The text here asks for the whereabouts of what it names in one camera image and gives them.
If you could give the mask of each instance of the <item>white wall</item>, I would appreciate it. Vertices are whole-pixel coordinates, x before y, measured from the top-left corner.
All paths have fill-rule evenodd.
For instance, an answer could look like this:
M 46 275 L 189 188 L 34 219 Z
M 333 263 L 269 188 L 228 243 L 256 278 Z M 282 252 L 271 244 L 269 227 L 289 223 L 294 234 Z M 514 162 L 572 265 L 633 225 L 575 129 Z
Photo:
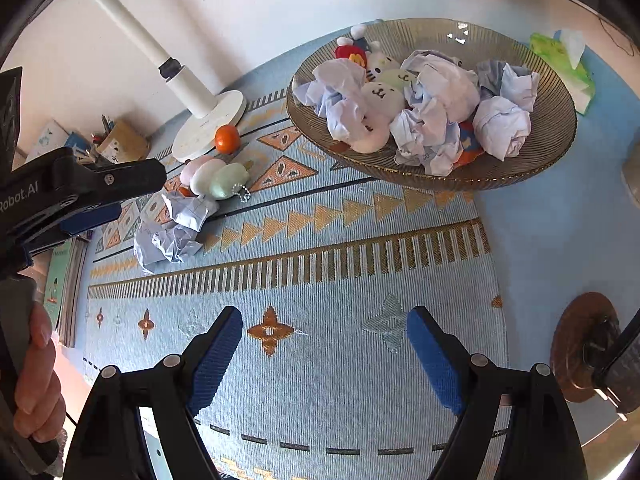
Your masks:
M 628 58 L 612 45 L 595 16 L 567 0 L 121 1 L 212 91 L 333 30 L 414 16 L 457 18 L 519 41 L 527 41 L 533 31 L 581 28 L 589 45 L 640 91 L 640 56 Z M 630 64 L 634 70 L 628 70 Z M 93 0 L 53 1 L 27 27 L 3 68 L 17 65 L 24 66 L 18 143 L 27 152 L 50 118 L 90 134 L 101 129 L 101 114 L 124 116 L 150 134 L 182 110 L 156 67 Z

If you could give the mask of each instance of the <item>white floor lamp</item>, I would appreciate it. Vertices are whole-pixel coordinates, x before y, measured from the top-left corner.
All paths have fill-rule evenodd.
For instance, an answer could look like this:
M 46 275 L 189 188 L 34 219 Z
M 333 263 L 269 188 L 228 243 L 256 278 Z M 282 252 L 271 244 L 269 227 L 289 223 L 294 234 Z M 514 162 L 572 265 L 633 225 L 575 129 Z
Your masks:
M 231 90 L 213 95 L 187 66 L 169 56 L 120 0 L 95 1 L 158 67 L 166 85 L 191 112 L 191 117 L 175 137 L 172 155 L 184 162 L 212 150 L 216 130 L 223 124 L 236 124 L 242 117 L 246 108 L 242 92 Z

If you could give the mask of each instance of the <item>blue rug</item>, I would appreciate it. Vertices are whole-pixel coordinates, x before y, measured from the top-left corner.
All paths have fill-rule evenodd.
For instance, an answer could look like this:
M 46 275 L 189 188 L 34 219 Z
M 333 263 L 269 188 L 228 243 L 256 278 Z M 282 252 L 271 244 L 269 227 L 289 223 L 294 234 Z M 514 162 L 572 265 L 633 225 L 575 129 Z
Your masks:
M 153 366 L 231 304 L 244 333 L 196 421 L 220 471 L 264 480 L 423 479 L 455 417 L 439 405 L 406 339 L 406 314 L 427 306 L 467 348 L 506 366 L 491 248 L 472 195 L 375 180 L 342 167 L 292 126 L 284 88 L 328 39 L 235 85 L 250 105 L 234 161 L 248 168 L 252 197 L 222 203 L 200 235 L 203 250 L 143 275 L 132 233 L 141 218 L 168 219 L 157 195 L 125 203 L 95 239 L 84 372 L 91 382 L 108 364 Z M 187 116 L 154 136 L 167 189 L 182 168 L 170 146 Z M 501 413 L 482 478 L 492 478 L 507 423 Z

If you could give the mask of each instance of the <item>copper disc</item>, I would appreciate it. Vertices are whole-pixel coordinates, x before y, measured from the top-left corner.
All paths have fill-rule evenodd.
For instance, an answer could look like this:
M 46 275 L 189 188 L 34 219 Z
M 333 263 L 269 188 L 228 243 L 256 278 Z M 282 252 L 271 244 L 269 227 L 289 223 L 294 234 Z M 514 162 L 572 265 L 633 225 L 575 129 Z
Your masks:
M 618 319 L 607 297 L 586 292 L 569 304 L 556 326 L 550 364 L 569 402 L 584 402 L 596 393 L 591 384 L 593 368 L 584 362 L 582 348 L 593 327 L 607 317 Z

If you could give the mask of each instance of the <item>blue floor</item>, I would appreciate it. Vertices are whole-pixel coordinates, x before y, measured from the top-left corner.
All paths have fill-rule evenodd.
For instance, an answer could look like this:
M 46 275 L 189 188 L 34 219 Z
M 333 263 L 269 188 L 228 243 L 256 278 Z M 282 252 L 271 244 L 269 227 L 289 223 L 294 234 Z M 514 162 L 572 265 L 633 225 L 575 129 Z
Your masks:
M 569 152 L 530 180 L 476 194 L 514 368 L 548 362 L 556 323 L 583 292 L 605 294 L 621 328 L 640 306 L 640 209 L 621 177 L 639 137 L 640 100 L 591 50 L 582 60 L 593 74 L 596 97 L 586 115 L 578 115 Z M 570 407 L 583 441 L 617 419 L 597 396 Z

